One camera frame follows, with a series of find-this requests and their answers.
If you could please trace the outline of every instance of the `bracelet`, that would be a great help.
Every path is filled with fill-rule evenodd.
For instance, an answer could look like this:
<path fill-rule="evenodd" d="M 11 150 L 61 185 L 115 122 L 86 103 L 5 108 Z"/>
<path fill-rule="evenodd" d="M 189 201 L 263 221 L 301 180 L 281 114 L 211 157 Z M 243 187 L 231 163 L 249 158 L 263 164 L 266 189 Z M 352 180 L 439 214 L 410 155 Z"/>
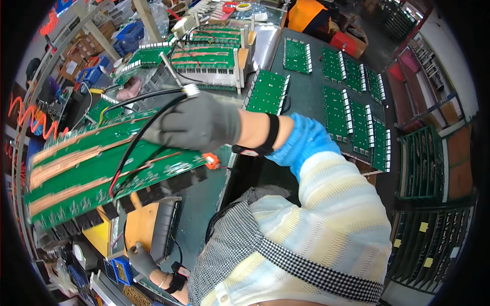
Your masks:
<path fill-rule="evenodd" d="M 168 274 L 165 273 L 165 277 L 163 278 L 163 281 L 158 285 L 158 288 L 161 288 L 162 289 L 162 285 L 167 280 L 167 276 L 168 276 Z"/>

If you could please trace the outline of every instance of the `worker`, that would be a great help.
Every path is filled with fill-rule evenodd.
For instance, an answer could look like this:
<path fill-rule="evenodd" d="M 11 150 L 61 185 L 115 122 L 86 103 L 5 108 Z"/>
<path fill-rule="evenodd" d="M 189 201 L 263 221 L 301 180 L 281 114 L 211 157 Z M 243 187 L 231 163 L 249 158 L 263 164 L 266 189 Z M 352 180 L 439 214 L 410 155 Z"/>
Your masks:
<path fill-rule="evenodd" d="M 288 28 L 312 35 L 315 30 L 325 25 L 330 31 L 332 18 L 337 20 L 338 7 L 334 0 L 292 0 L 288 12 Z"/>
<path fill-rule="evenodd" d="M 34 89 L 36 88 L 38 79 L 40 77 L 40 75 L 38 75 L 38 78 L 36 80 L 32 80 L 40 64 L 41 60 L 35 57 L 29 62 L 29 64 L 27 65 L 27 69 L 25 70 L 25 77 L 27 80 L 25 83 L 25 88 L 29 90 L 31 94 L 34 93 Z M 61 90 L 59 85 L 56 83 L 56 80 L 52 76 L 49 76 L 47 80 L 44 81 L 44 83 L 42 84 L 41 91 L 39 92 L 37 98 L 40 101 L 51 104 L 54 101 L 55 97 L 59 99 L 60 94 Z"/>
<path fill-rule="evenodd" d="M 213 216 L 190 276 L 178 263 L 162 272 L 137 242 L 130 262 L 154 284 L 193 306 L 376 304 L 391 226 L 376 189 L 323 124 L 237 110 L 201 93 L 158 118 L 144 139 L 201 152 L 228 143 L 263 154 L 290 168 L 301 202 L 289 202 L 289 191 L 277 186 L 250 188 Z"/>

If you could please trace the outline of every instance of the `blue sleeve cover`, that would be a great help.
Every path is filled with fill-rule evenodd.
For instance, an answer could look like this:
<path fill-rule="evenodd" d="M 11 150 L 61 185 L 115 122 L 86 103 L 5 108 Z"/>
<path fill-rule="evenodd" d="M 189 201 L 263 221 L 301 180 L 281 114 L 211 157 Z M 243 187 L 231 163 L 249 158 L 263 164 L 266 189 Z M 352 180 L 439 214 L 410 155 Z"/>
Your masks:
<path fill-rule="evenodd" d="M 266 156 L 279 166 L 288 166 L 299 181 L 299 171 L 303 163 L 316 153 L 332 151 L 340 154 L 337 144 L 330 139 L 325 127 L 318 121 L 297 113 L 290 116 L 294 129 L 288 140 L 271 155 Z"/>

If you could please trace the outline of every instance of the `orange connector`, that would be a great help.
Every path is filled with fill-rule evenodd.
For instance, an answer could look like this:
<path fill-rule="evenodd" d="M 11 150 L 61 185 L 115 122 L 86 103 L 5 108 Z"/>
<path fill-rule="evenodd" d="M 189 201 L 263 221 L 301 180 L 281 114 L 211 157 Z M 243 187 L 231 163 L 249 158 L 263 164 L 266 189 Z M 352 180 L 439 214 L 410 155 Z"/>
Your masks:
<path fill-rule="evenodd" d="M 210 170 L 214 170 L 214 169 L 219 168 L 220 160 L 218 159 L 218 157 L 216 155 L 214 155 L 213 153 L 206 153 L 206 154 L 203 154 L 202 156 L 207 161 L 206 166 Z"/>

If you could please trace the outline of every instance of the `gray work glove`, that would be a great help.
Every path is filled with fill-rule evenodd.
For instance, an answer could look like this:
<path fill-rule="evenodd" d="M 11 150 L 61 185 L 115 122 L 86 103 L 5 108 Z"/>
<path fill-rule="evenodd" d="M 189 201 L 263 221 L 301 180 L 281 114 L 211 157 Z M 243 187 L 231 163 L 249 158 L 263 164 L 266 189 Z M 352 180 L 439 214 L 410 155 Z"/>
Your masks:
<path fill-rule="evenodd" d="M 148 254 L 141 242 L 137 241 L 135 246 L 132 246 L 127 250 L 127 255 L 129 257 L 129 262 L 133 265 L 136 271 L 140 272 L 147 278 L 150 278 L 150 273 L 155 271 L 155 269 L 160 269 L 151 255 Z"/>
<path fill-rule="evenodd" d="M 238 109 L 221 104 L 209 93 L 178 104 L 163 114 L 145 132 L 143 139 L 169 147 L 209 153 L 225 143 L 235 144 L 241 132 Z"/>

